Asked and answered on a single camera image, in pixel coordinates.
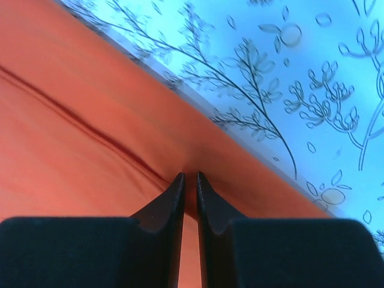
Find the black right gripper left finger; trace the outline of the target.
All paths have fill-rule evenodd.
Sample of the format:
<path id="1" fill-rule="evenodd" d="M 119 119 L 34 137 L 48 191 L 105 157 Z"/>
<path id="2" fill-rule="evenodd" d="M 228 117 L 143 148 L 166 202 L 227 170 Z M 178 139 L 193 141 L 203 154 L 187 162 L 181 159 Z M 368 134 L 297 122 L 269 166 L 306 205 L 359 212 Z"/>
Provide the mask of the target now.
<path id="1" fill-rule="evenodd" d="M 129 217 L 11 217 L 2 287 L 176 287 L 185 175 Z"/>

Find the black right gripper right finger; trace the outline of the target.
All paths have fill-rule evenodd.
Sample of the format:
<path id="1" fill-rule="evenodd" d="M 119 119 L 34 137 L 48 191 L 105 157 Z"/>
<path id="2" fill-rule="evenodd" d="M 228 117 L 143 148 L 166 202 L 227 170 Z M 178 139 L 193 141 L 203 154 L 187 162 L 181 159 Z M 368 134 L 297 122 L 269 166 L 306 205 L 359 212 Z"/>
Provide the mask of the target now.
<path id="1" fill-rule="evenodd" d="M 383 260 L 358 221 L 249 218 L 197 175 L 203 287 L 382 287 Z"/>

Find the orange t-shirt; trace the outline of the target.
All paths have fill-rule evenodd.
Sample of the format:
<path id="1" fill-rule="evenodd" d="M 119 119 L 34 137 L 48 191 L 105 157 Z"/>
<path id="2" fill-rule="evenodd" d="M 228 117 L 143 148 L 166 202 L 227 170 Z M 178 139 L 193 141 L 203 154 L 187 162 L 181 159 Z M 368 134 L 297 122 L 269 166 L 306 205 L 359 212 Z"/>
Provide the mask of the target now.
<path id="1" fill-rule="evenodd" d="M 179 172 L 179 287 L 201 286 L 197 172 L 249 217 L 325 217 L 59 4 L 1 2 L 1 218 L 128 216 Z"/>

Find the floral patterned table mat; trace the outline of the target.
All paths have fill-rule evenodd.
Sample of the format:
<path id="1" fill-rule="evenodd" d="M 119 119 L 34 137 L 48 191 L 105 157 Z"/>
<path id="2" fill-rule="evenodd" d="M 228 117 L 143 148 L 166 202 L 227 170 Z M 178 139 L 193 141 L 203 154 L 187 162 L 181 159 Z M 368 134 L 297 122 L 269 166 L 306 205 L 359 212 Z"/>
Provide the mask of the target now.
<path id="1" fill-rule="evenodd" d="M 383 248 L 382 1 L 64 1 Z"/>

